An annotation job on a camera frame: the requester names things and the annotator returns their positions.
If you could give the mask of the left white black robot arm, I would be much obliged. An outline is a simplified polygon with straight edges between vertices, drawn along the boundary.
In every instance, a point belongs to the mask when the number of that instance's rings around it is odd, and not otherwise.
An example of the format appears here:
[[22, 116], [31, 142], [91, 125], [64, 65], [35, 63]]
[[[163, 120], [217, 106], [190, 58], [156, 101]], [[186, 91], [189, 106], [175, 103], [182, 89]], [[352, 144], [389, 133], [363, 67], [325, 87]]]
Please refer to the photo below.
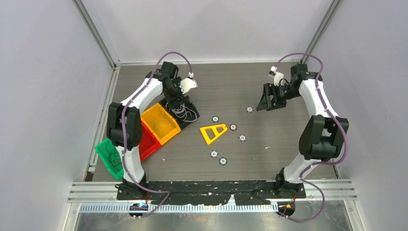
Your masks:
[[147, 195], [145, 171], [141, 165], [139, 144], [142, 140], [141, 115], [158, 96], [164, 95], [170, 109], [179, 108], [189, 100], [187, 93], [197, 87], [194, 73], [188, 77], [178, 76], [179, 68], [163, 62], [161, 68], [149, 72], [142, 84], [129, 97], [119, 103], [112, 102], [108, 108], [106, 136], [121, 156], [124, 182], [131, 183], [129, 193], [136, 199]]

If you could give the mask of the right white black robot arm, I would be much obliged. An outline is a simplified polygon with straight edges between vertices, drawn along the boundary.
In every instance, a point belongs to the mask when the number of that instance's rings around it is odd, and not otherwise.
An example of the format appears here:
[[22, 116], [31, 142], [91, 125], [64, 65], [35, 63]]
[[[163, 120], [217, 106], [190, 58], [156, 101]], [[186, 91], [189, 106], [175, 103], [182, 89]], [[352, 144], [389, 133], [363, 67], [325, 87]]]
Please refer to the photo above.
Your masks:
[[316, 166], [328, 164], [340, 155], [349, 122], [331, 108], [323, 89], [323, 78], [318, 72], [310, 72], [306, 64], [292, 66], [289, 80], [275, 66], [268, 75], [273, 82], [263, 85], [257, 111], [285, 108], [288, 100], [301, 97], [310, 116], [299, 138], [298, 155], [275, 178], [272, 192], [287, 198], [302, 190], [305, 176]]

